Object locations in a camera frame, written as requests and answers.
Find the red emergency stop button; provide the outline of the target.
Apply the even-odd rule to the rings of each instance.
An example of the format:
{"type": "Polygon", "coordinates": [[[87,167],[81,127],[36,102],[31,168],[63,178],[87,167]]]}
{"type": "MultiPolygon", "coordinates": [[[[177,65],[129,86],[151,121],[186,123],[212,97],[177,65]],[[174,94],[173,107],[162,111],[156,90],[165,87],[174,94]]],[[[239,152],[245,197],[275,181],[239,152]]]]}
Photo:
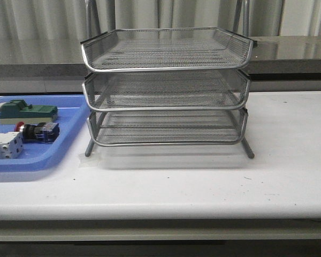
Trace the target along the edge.
{"type": "Polygon", "coordinates": [[[60,128],[58,123],[53,122],[42,122],[37,125],[18,122],[14,131],[22,134],[24,142],[53,143],[59,136],[60,128]]]}

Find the blue plastic tray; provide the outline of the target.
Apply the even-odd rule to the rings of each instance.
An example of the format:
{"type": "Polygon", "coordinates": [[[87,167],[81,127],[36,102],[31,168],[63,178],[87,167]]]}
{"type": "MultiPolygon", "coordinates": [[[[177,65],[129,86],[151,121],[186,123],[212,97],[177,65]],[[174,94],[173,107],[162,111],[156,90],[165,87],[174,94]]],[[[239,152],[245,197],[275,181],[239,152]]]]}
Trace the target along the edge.
{"type": "Polygon", "coordinates": [[[54,105],[58,108],[56,122],[60,135],[53,143],[29,142],[18,158],[0,159],[0,172],[29,172],[58,164],[69,150],[73,140],[89,116],[83,95],[15,95],[1,96],[0,103],[25,100],[32,105],[54,105]]]}

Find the grey background counter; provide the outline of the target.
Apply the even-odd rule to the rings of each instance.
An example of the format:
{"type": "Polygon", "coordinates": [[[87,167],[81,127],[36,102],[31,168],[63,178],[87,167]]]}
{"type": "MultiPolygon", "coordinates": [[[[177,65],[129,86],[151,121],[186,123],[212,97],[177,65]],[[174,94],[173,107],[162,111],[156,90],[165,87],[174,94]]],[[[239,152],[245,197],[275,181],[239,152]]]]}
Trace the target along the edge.
{"type": "MultiPolygon", "coordinates": [[[[260,36],[245,72],[252,92],[321,91],[321,36],[260,36]]],[[[79,40],[0,40],[0,95],[82,92],[79,40]]]]}

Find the white circuit breaker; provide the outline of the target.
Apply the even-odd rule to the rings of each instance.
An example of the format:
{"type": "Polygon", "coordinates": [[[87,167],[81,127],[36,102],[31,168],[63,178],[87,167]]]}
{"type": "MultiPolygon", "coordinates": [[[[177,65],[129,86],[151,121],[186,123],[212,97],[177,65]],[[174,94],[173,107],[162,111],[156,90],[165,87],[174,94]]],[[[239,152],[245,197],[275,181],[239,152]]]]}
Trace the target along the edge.
{"type": "Polygon", "coordinates": [[[23,149],[21,132],[0,133],[0,159],[15,159],[23,149]]]}

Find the green switch module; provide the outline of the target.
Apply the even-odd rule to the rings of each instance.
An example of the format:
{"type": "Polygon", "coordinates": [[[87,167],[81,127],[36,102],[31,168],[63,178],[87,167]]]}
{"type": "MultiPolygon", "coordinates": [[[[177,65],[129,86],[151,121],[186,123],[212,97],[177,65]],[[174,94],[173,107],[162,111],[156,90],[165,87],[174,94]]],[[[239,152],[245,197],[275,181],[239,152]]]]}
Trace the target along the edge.
{"type": "Polygon", "coordinates": [[[37,124],[54,122],[58,119],[55,105],[28,104],[25,100],[10,100],[0,103],[0,125],[12,125],[18,122],[37,124]]]}

